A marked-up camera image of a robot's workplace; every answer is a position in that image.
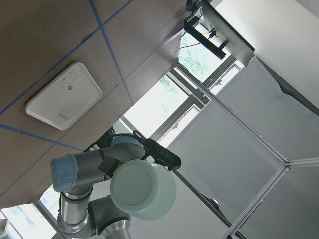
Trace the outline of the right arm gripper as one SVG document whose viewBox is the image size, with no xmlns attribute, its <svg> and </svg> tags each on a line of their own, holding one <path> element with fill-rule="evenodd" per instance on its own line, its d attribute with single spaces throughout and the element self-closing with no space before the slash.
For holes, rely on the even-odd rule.
<svg viewBox="0 0 319 239">
<path fill-rule="evenodd" d="M 160 164 L 171 170 L 178 170 L 181 167 L 181 159 L 173 152 L 164 148 L 156 141 L 150 138 L 145 138 L 139 131 L 133 131 L 133 137 L 144 147 L 145 154 L 141 160 L 146 160 L 151 156 L 156 164 Z"/>
</svg>

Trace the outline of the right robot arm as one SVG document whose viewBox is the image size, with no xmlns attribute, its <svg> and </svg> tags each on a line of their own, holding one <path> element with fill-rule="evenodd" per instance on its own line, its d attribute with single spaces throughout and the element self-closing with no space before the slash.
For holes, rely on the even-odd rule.
<svg viewBox="0 0 319 239">
<path fill-rule="evenodd" d="M 172 208 L 172 171 L 180 167 L 177 155 L 138 131 L 113 135 L 107 148 L 53 159 L 58 228 L 77 239 L 128 239 L 131 217 L 154 221 Z"/>
</svg>

